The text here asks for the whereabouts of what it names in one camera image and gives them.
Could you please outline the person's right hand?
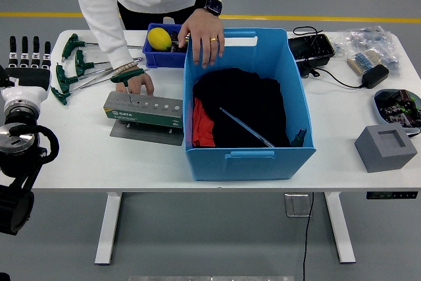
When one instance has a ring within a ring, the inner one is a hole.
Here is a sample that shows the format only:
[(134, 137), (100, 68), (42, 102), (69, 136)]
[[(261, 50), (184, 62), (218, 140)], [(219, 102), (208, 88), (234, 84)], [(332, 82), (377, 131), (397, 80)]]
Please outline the person's right hand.
[(140, 94), (143, 90), (147, 95), (153, 95), (155, 90), (151, 77), (146, 73), (130, 78), (128, 87), (125, 87), (123, 83), (116, 84), (116, 91), (118, 92), (128, 91), (129, 93)]

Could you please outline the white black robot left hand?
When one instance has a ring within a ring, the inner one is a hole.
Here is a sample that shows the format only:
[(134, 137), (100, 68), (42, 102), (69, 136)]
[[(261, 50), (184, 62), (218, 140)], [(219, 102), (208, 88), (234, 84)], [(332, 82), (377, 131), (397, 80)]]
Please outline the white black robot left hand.
[(40, 105), (47, 99), (51, 83), (51, 43), (45, 42), (43, 54), (40, 42), (34, 36), (32, 54), (26, 36), (21, 41), (21, 54), (17, 54), (14, 36), (9, 39), (9, 64), (1, 67), (1, 96), (6, 103), (33, 103)]

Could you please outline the person's left hand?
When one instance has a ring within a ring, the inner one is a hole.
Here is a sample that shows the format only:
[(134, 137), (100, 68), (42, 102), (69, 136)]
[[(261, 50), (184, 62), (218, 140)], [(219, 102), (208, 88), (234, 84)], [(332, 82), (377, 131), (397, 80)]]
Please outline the person's left hand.
[(222, 57), (225, 49), (224, 27), (218, 16), (205, 9), (195, 9), (182, 24), (178, 34), (178, 46), (186, 44), (189, 35), (195, 65), (207, 68), (214, 65), (218, 57)]

